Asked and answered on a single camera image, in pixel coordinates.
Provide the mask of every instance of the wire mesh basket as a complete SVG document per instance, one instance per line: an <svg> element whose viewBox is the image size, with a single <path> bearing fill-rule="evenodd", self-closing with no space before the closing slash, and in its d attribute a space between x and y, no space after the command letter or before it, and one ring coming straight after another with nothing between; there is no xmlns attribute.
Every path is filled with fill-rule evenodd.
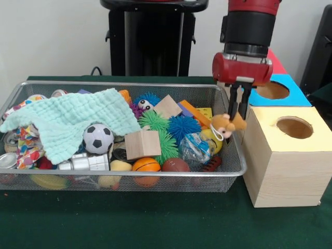
<svg viewBox="0 0 332 249"><path fill-rule="evenodd" d="M187 100L194 107L211 107L213 115L226 112L228 100L223 89L216 85L138 84L113 82L27 81L16 86L0 110L4 112L29 96L42 94L51 97L57 89L78 92L80 89L98 92L108 88L126 89L134 100L151 92L176 102ZM0 154L4 154L4 134L0 133ZM227 192L237 176L246 171L246 162L236 133L223 144L219 155L223 159L216 172L123 172L123 171L61 171L61 170L0 170L0 189L4 190L106 190L99 184L102 178L120 179L118 191L177 191Z"/></svg>

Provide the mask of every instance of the orange basketball ball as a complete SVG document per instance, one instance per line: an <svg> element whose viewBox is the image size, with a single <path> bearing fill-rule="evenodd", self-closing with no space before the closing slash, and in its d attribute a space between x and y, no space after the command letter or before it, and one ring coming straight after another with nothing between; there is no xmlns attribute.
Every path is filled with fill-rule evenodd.
<svg viewBox="0 0 332 249"><path fill-rule="evenodd" d="M161 167L155 159L146 157L139 159L134 164L133 171L158 172L161 171ZM158 176L137 176L134 181L141 187L150 188L159 181L159 178Z"/></svg>

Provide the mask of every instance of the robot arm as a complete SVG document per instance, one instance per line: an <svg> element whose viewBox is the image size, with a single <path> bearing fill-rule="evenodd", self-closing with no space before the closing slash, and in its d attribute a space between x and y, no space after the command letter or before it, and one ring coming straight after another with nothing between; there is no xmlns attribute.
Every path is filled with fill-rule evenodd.
<svg viewBox="0 0 332 249"><path fill-rule="evenodd" d="M275 16L282 0L229 0L228 15L223 18L220 42L224 52L213 60L213 78L230 86L230 120L239 111L243 119L253 87L264 86L272 75L267 59ZM244 89L241 103L237 89Z"/></svg>

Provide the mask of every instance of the black and white ball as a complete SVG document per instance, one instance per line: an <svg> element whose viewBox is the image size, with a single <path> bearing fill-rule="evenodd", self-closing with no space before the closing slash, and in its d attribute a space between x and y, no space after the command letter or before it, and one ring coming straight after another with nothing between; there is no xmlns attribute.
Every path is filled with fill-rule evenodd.
<svg viewBox="0 0 332 249"><path fill-rule="evenodd" d="M154 106L151 105L150 102L148 102L147 100L141 100L139 102L139 109L152 110L153 108L154 108Z"/></svg>
<svg viewBox="0 0 332 249"><path fill-rule="evenodd" d="M109 127L96 123L90 125L83 134L85 149L94 154L105 154L113 148L114 136Z"/></svg>

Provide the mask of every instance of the green spiky ball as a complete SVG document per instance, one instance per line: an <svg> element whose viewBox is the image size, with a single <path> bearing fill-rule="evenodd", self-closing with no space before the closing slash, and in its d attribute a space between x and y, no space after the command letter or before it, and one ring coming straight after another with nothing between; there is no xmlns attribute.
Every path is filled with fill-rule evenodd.
<svg viewBox="0 0 332 249"><path fill-rule="evenodd" d="M178 149L176 140L166 130L159 131L159 140L161 156L156 156L155 159L162 166L168 159L178 157Z"/></svg>
<svg viewBox="0 0 332 249"><path fill-rule="evenodd" d="M170 122L153 110L143 112L142 116L139 118L139 124L141 128L150 126L150 130L152 131L167 130L170 127Z"/></svg>

